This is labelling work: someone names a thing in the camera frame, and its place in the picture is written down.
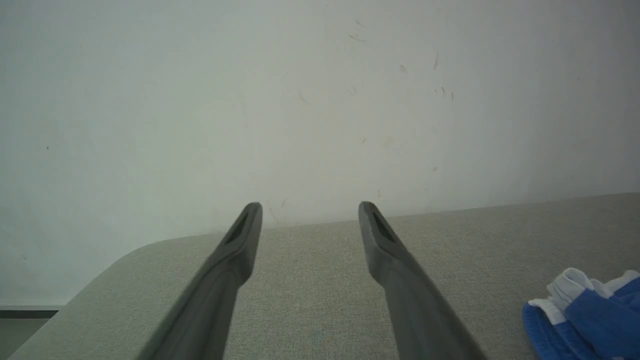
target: blue cloth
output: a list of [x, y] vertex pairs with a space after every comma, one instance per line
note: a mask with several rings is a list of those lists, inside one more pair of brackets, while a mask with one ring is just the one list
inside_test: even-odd
[[547, 289], [549, 298], [522, 308], [541, 360], [640, 359], [640, 273], [602, 284], [569, 268]]

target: wall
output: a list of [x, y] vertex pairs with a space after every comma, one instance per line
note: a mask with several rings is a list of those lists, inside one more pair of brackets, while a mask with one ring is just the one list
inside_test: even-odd
[[274, 227], [638, 191], [638, 10], [4, 1], [0, 305], [250, 201]]

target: gray couch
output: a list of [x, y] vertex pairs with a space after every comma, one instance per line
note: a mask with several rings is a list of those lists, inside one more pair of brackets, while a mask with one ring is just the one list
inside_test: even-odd
[[[573, 266], [640, 268], [640, 194], [390, 218], [490, 359], [535, 359], [526, 300]], [[10, 359], [135, 359], [222, 234], [161, 241], [100, 274]], [[264, 230], [225, 359], [396, 359], [355, 221]]]

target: dark gap below baseboard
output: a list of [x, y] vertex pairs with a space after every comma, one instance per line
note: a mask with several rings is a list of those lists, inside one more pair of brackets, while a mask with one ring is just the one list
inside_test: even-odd
[[50, 319], [58, 310], [0, 310], [0, 319]]

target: gray floor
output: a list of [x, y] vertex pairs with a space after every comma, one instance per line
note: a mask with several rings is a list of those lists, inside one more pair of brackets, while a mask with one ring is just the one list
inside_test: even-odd
[[49, 319], [0, 319], [0, 360], [6, 360]]

